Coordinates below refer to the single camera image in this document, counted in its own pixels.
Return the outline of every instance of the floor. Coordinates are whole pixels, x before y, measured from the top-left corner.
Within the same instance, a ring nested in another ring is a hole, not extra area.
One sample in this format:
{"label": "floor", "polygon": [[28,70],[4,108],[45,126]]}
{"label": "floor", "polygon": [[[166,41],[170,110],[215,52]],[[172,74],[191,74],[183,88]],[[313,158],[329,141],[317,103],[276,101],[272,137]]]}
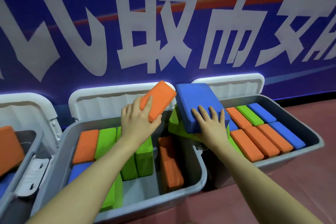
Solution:
{"label": "floor", "polygon": [[[285,108],[315,130],[325,147],[296,158],[270,177],[324,224],[336,224],[336,100]],[[129,224],[257,224],[236,185],[200,193],[183,204]]]}

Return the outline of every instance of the person's left hand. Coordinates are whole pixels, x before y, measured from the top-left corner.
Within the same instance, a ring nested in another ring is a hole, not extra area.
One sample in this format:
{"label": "person's left hand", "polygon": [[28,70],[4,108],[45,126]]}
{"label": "person's left hand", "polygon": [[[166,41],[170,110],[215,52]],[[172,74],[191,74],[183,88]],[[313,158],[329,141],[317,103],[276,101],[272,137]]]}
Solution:
{"label": "person's left hand", "polygon": [[162,115],[159,115],[150,123],[148,116],[152,108],[153,97],[148,98],[143,111],[140,109],[140,99],[141,96],[137,97],[132,104],[126,105],[121,110],[121,137],[129,140],[136,149],[157,129],[162,118]]}

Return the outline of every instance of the white bin lid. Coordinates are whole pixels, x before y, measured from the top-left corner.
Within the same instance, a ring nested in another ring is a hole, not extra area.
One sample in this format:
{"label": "white bin lid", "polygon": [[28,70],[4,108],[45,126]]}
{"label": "white bin lid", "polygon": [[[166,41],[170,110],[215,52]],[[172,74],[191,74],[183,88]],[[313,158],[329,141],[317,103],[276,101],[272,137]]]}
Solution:
{"label": "white bin lid", "polygon": [[43,144],[56,153],[62,130],[52,103],[36,93],[0,95],[0,127],[12,126],[15,131],[39,126],[44,133]]}
{"label": "white bin lid", "polygon": [[192,83],[207,83],[219,100],[260,94],[265,78],[259,73],[199,78]]}
{"label": "white bin lid", "polygon": [[[120,116],[121,109],[144,96],[158,82],[116,85],[76,90],[69,98],[71,116],[76,120],[99,120]],[[176,100],[166,110],[173,109]]]}

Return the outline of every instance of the forearm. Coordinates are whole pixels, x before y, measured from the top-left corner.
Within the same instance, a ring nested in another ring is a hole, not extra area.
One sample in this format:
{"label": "forearm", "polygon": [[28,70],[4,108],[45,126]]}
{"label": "forearm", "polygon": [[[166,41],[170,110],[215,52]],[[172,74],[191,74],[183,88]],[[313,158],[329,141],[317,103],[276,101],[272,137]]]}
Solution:
{"label": "forearm", "polygon": [[214,152],[232,174],[259,223],[321,223],[228,142],[216,147]]}
{"label": "forearm", "polygon": [[113,148],[61,190],[28,224],[91,224],[118,173],[136,149],[121,138]]}

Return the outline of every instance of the orange foam block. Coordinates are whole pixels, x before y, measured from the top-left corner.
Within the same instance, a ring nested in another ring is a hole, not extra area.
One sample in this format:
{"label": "orange foam block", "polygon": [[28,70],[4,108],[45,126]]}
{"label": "orange foam block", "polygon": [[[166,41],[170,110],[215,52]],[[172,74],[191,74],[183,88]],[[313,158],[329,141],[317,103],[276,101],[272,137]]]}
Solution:
{"label": "orange foam block", "polygon": [[252,127],[252,124],[235,107],[226,108],[226,111],[237,124],[238,128]]}
{"label": "orange foam block", "polygon": [[265,156],[275,157],[280,154],[279,149],[256,127],[245,128],[244,132]]}
{"label": "orange foam block", "polygon": [[242,129],[230,131],[230,136],[244,156],[251,162],[256,162],[264,158],[264,154],[262,154]]}
{"label": "orange foam block", "polygon": [[150,95],[153,96],[153,103],[148,120],[149,122],[153,122],[160,114],[163,113],[170,102],[174,99],[176,92],[164,81],[159,81],[146,95],[141,98],[141,110],[145,108]]}
{"label": "orange foam block", "polygon": [[276,132],[270,125],[263,124],[257,126],[260,132],[263,133],[282,153],[287,153],[293,150],[293,146],[286,141],[278,132]]}
{"label": "orange foam block", "polygon": [[25,157],[11,126],[0,128],[0,176],[20,164]]}
{"label": "orange foam block", "polygon": [[159,148],[161,154],[161,173],[166,192],[182,188],[184,179],[177,164],[172,138],[170,136],[160,137]]}
{"label": "orange foam block", "polygon": [[98,129],[83,131],[81,133],[72,159],[74,165],[84,162],[93,162],[95,160],[98,134]]}

